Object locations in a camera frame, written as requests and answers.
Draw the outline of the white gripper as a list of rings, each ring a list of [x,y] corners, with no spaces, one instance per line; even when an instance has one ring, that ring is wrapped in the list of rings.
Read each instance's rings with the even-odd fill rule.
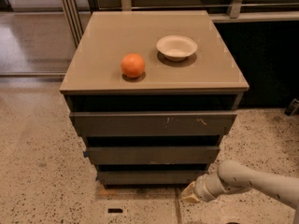
[[[181,200],[186,203],[210,202],[226,192],[227,188],[216,173],[201,175],[181,192]]]

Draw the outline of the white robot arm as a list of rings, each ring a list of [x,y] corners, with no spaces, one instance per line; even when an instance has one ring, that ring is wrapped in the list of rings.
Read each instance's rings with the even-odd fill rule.
[[[299,224],[299,179],[256,171],[238,161],[223,161],[217,170],[201,175],[181,192],[187,203],[210,202],[220,195],[256,189],[295,210],[292,224]]]

